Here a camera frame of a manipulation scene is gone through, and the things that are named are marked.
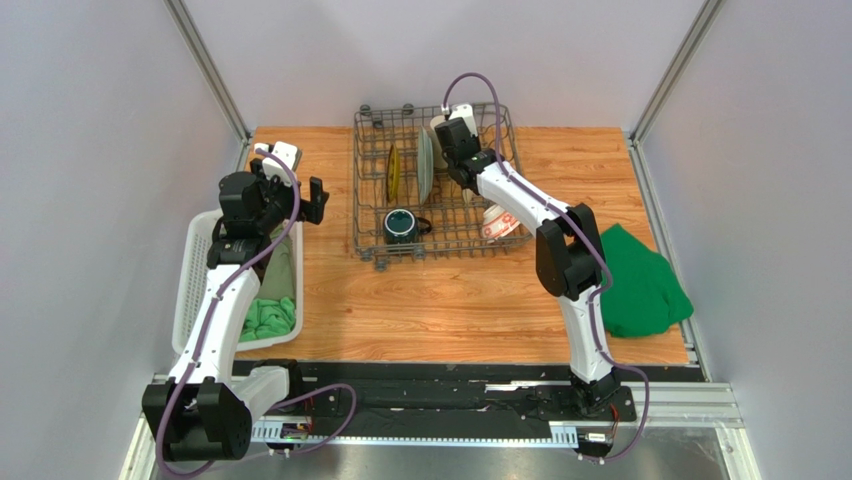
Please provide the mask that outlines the yellow patterned plate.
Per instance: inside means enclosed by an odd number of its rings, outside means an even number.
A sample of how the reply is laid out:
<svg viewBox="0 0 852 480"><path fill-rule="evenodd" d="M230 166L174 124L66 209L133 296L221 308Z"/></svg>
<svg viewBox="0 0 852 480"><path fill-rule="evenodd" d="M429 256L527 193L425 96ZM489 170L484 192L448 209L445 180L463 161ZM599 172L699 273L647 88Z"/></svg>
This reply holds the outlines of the yellow patterned plate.
<svg viewBox="0 0 852 480"><path fill-rule="evenodd" d="M389 203L397 201L401 173L401 161L395 144L390 146L386 165L386 199Z"/></svg>

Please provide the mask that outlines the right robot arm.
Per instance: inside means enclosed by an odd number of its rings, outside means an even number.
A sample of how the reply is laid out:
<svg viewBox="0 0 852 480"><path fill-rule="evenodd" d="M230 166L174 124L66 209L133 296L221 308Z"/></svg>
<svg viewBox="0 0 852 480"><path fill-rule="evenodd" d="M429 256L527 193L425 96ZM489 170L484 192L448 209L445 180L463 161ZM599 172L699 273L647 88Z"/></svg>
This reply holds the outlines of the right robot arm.
<svg viewBox="0 0 852 480"><path fill-rule="evenodd" d="M497 148L484 148L469 123L446 118L435 132L450 177L502 207L535 237L536 274L556 298L571 343L568 405L591 418L617 411L621 380L606 342L600 296L613 283L593 211L546 195Z"/></svg>

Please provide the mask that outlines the light blue flower plate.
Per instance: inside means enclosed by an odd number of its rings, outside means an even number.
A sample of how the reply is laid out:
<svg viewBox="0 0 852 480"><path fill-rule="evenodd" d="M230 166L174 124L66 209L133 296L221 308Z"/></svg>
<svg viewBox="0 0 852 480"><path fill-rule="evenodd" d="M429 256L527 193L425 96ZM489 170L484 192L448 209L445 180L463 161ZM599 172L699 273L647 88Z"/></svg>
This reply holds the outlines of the light blue flower plate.
<svg viewBox="0 0 852 480"><path fill-rule="evenodd" d="M433 188L434 160L432 142L424 127L418 133L417 179L419 203L425 204Z"/></svg>

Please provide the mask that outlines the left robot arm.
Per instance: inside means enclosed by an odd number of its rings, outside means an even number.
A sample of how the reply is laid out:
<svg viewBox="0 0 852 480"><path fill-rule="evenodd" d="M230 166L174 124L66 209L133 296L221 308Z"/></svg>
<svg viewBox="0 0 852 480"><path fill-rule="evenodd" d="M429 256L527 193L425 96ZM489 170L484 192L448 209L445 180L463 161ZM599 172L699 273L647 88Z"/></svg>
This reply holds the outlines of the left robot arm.
<svg viewBox="0 0 852 480"><path fill-rule="evenodd" d="M282 235L299 221L318 224L329 199L323 182L309 181L301 198L292 176L242 171L219 182L218 216L208 222L206 283L192 333L164 383L150 384L142 409L161 463L239 460L254 423L289 395L293 363L272 363L232 380L232 364L252 301Z"/></svg>

